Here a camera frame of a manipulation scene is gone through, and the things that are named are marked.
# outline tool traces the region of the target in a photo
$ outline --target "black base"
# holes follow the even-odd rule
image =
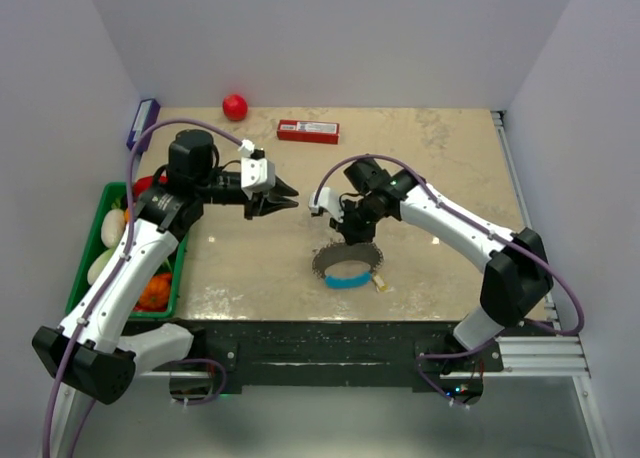
[[[181,321],[204,330],[194,342],[192,357],[210,357],[228,372],[224,393],[244,386],[400,387],[431,392],[416,371],[420,353],[442,352],[457,322],[241,322]],[[148,331],[160,323],[130,322],[125,334]],[[517,335],[539,335],[533,327]],[[445,391],[465,384],[482,393],[476,374],[465,379],[441,379],[441,373],[470,373],[482,358],[485,372],[502,371],[500,349],[492,345],[476,356],[456,361],[424,361],[422,369]],[[199,365],[165,366],[163,370],[202,370]]]

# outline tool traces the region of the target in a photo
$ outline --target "white sticker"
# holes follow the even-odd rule
[[[317,123],[313,121],[299,121],[298,131],[314,131],[316,133],[332,133],[338,132],[338,125],[335,123]]]
[[[138,109],[138,115],[136,116],[136,121],[133,124],[133,131],[142,131],[144,122],[147,121],[149,108],[151,108],[151,101],[152,100],[146,100],[140,103],[140,108]]]

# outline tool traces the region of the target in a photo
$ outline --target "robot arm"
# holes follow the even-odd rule
[[[517,243],[546,261],[542,240],[534,231],[525,228],[516,234],[490,223],[427,185],[439,200],[435,202],[406,170],[391,176],[371,158],[357,160],[344,173],[361,198],[342,200],[342,195],[323,188],[317,202],[315,194],[311,197],[309,208],[314,215],[329,212],[330,226],[347,244],[372,241],[376,223],[392,216],[439,237],[483,272],[480,306],[453,333],[463,348],[474,349],[504,328],[516,326],[551,290],[553,280],[548,273],[493,238]],[[469,221],[481,223],[489,235],[480,233]]]
[[[203,215],[204,204],[242,205],[246,219],[297,206],[286,196],[298,193],[276,177],[264,151],[248,140],[239,151],[241,172],[227,172],[218,166],[219,154],[208,132],[186,130],[176,136],[168,164],[158,169],[151,187],[138,198],[128,253],[123,238],[96,283],[60,325],[36,332],[33,347],[52,376],[72,342],[63,382],[109,404],[122,396],[136,375],[189,353],[193,334],[176,324],[135,337],[121,335],[138,297]],[[166,183],[159,181],[163,173]],[[83,318],[85,307],[100,291],[91,316]]]

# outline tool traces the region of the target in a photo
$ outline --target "red box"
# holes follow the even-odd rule
[[[340,138],[340,124],[321,121],[280,120],[277,135],[281,140],[337,145],[338,138]]]

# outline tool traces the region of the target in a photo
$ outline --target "tabletop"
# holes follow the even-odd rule
[[[296,209],[243,219],[238,206],[206,206],[192,227],[176,316],[193,320],[460,320],[478,306],[482,275],[464,257],[423,230],[382,220],[375,242],[388,284],[327,288],[311,271],[314,253],[340,239],[328,215],[311,217],[309,197],[326,171],[348,156],[379,153],[405,161],[441,193],[473,213],[520,230],[522,217],[488,110],[416,108],[252,108],[229,122],[219,108],[162,108],[159,120],[192,118],[263,147],[277,175],[300,192]],[[280,141],[280,119],[340,123],[338,145]],[[166,163],[177,132],[153,134],[138,176]],[[236,147],[214,137],[221,162]],[[381,163],[392,174],[395,165]],[[353,191],[342,173],[328,182]]]

